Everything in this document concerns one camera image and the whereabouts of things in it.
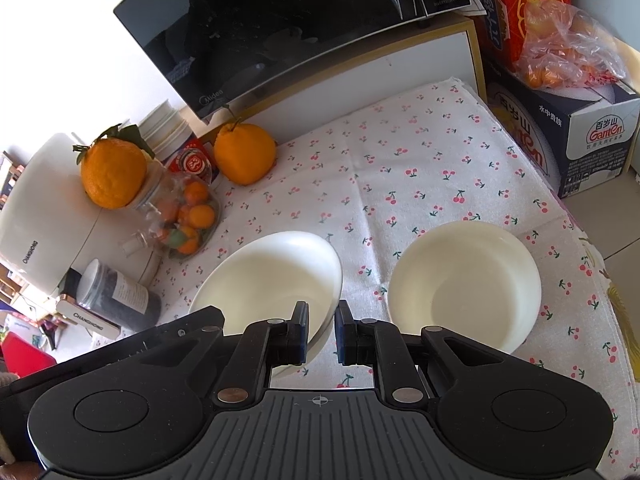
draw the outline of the changhong logo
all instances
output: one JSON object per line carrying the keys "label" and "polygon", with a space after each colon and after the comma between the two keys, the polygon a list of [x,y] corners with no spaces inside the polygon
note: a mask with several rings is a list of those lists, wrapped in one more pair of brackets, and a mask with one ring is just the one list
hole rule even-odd
{"label": "changhong logo", "polygon": [[38,245],[38,241],[34,240],[33,243],[31,244],[31,247],[29,247],[29,250],[27,251],[27,253],[24,255],[24,258],[22,259],[22,262],[24,264],[28,264],[29,263],[29,258],[31,258],[31,255],[33,254],[33,251],[36,250],[36,246]]}
{"label": "changhong logo", "polygon": [[93,321],[80,316],[80,314],[78,314],[77,312],[74,312],[74,317],[77,317],[80,321],[84,321],[85,323],[90,324],[91,326],[93,326],[94,328],[97,328],[98,330],[104,330],[103,327],[101,327],[100,325],[94,323]]}

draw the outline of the cherry print tablecloth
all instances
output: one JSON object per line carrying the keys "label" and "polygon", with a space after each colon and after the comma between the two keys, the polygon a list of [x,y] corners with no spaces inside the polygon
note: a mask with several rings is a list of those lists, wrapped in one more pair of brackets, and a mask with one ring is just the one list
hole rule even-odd
{"label": "cherry print tablecloth", "polygon": [[[606,477],[640,466],[632,371],[593,259],[532,165],[462,82],[423,86],[335,120],[280,146],[273,171],[254,186],[226,182],[217,193],[223,219],[212,240],[185,264],[164,261],[152,285],[163,301],[161,322],[185,315],[204,279],[235,250],[284,230],[332,243],[354,317],[389,320],[391,272],[413,240],[445,222],[492,222],[526,245],[542,278],[540,316],[515,354],[605,397],[615,420],[600,465]],[[369,387],[372,377],[367,367],[337,363],[332,335],[312,362],[272,384]]]}

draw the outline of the ceramic bowl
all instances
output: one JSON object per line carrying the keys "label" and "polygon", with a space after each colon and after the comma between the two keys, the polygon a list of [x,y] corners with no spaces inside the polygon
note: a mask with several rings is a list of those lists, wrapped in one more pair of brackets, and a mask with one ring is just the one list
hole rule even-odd
{"label": "ceramic bowl", "polygon": [[290,319],[309,304],[307,362],[328,338],[342,291],[342,265],[331,244],[300,231],[255,240],[224,260],[202,284],[189,312],[209,305],[225,315],[225,335],[263,319]]}
{"label": "ceramic bowl", "polygon": [[512,353],[540,311],[540,274],[512,234],[479,221],[428,231],[404,251],[388,288],[391,320],[419,334],[440,325]]}

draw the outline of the screw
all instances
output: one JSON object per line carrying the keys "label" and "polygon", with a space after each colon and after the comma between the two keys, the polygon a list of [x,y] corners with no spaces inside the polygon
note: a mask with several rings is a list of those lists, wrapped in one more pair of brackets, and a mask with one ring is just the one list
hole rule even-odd
{"label": "screw", "polygon": [[242,402],[249,397],[246,390],[242,388],[225,388],[218,392],[218,400],[226,402],[228,404],[235,404],[236,402]]}
{"label": "screw", "polygon": [[420,390],[415,388],[398,388],[392,393],[392,397],[403,404],[411,404],[422,400],[424,395]]}

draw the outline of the plastic bag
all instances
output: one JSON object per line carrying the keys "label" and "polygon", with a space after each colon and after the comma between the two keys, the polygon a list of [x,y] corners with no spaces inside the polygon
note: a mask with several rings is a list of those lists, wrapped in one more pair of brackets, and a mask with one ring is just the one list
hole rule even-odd
{"label": "plastic bag", "polygon": [[533,0],[516,67],[532,88],[583,88],[615,83],[626,67],[615,42],[583,10],[558,0]]}

